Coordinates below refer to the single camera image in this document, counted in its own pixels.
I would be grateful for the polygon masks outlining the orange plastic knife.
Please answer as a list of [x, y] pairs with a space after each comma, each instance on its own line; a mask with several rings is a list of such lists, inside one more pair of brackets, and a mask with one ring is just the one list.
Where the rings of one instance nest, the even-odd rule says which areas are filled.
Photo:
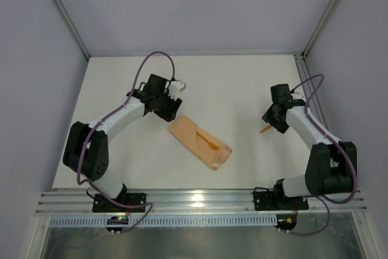
[[209, 141], [204, 135], [202, 135], [199, 131], [196, 132], [196, 135], [201, 138], [205, 143], [207, 143], [208, 147], [212, 150], [218, 150], [219, 147], [213, 142]]

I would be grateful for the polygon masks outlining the peach satin napkin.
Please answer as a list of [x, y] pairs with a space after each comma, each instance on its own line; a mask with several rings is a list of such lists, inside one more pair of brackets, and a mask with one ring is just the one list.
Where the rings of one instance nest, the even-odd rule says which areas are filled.
[[[168, 127], [168, 131], [187, 150], [194, 154], [197, 159], [201, 160], [213, 171], [218, 170], [218, 168], [229, 159], [233, 152], [227, 144], [207, 133], [194, 121], [184, 115], [174, 121], [173, 124]], [[204, 135], [209, 141], [216, 144], [219, 149], [210, 149], [207, 143], [196, 135], [197, 131]]]

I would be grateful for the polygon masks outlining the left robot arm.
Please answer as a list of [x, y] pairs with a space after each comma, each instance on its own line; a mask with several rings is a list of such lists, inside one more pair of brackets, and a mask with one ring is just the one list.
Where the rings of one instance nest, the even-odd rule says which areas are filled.
[[124, 207], [127, 188], [109, 171], [109, 143], [117, 134], [148, 113], [166, 122], [176, 118], [182, 103], [183, 81], [151, 74], [133, 88], [112, 112], [90, 123], [75, 122], [69, 131], [62, 162], [76, 173], [79, 185], [89, 183], [106, 201]]

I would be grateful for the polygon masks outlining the orange plastic fork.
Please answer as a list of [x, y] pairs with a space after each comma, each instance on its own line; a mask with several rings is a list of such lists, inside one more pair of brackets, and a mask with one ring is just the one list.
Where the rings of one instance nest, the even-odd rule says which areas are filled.
[[263, 129], [260, 131], [260, 133], [264, 133], [264, 132], [268, 131], [268, 130], [271, 129], [271, 128], [272, 128], [272, 126], [271, 126], [271, 125], [268, 125], [268, 126], [266, 126], [265, 128], [263, 128]]

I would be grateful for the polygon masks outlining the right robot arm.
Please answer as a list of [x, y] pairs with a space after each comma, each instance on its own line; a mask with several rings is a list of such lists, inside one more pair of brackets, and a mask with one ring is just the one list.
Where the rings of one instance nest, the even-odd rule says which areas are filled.
[[307, 197], [322, 197], [331, 203], [346, 204], [357, 189], [357, 149], [341, 141], [312, 115], [303, 99], [295, 99], [288, 84], [270, 88], [272, 104], [262, 120], [286, 133], [292, 128], [310, 150], [305, 173], [277, 180], [273, 197], [285, 206]]

